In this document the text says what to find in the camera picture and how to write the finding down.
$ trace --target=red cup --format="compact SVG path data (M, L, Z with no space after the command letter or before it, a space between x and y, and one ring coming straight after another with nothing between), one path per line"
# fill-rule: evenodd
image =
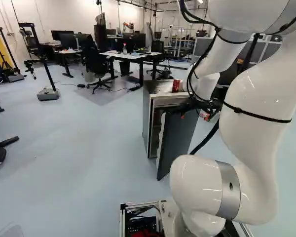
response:
M180 87L180 79L173 79L172 92L178 92Z

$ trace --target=ceiling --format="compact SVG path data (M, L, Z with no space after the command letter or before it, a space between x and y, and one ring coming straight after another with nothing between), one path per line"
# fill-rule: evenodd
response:
M185 0L188 9L207 8L207 0L201 4L198 0ZM155 0L158 10L177 10L179 9L177 0Z
M199 9L207 8L208 0L203 0L203 3L200 3L198 0L185 0L185 3L188 9ZM177 0L124 0L130 4L135 4L137 6L145 6L148 9L155 9L155 4L157 4L157 10L167 10L173 11L178 10Z

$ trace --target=gray floor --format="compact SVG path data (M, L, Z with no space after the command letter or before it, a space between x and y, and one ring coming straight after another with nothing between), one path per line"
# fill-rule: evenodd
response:
M28 76L0 85L0 104L5 108L0 114L0 140L20 137L7 147L0 168L0 236L116 237L120 203L171 195L168 177L157 182L154 162L145 158L142 90L99 90L93 95L90 89L64 85L84 82L77 69L71 67L75 78L69 79L61 75L62 67L50 66L59 81L57 101L36 98L48 85L43 68L36 69L36 81ZM184 71L172 72L177 78L185 76ZM114 89L132 86L117 79ZM191 148L214 123L199 120ZM199 154L237 162L219 133ZM280 146L277 167L279 213L273 222L251 227L257 237L296 237L296 114Z

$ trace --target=bottle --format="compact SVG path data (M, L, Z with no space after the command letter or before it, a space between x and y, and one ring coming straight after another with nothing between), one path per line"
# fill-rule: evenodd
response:
M127 54L126 43L124 43L123 54Z

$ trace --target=silver metal ring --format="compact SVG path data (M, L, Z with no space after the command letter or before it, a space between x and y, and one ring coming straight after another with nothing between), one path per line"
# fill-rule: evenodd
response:
M232 165L216 162L222 175L222 201L216 216L233 220L238 214L241 200L238 175Z
M290 0L286 7L284 8L282 14L278 17L278 19L271 25L268 29L266 29L264 34L273 34L275 32L280 31L280 28L285 24L289 24L296 17L296 0ZM296 30L296 22L292 24L288 29L281 32L281 35L287 35Z

